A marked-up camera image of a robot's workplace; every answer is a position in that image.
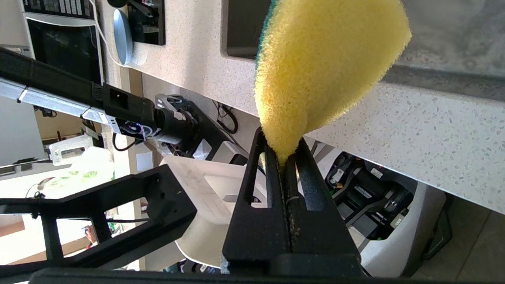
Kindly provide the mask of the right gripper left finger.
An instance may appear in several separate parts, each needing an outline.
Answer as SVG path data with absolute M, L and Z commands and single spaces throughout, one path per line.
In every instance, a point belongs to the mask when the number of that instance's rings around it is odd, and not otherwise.
M 265 208 L 252 206 L 260 154 L 265 154 Z M 230 273 L 268 273 L 271 262 L 289 251 L 281 176 L 262 128 L 254 135 L 238 198 L 229 224 L 223 258 Z

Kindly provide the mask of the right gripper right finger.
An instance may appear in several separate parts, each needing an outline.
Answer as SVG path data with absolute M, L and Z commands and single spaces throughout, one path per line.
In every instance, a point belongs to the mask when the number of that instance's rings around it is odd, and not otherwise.
M 303 139 L 285 164 L 285 209 L 292 253 L 359 256 Z

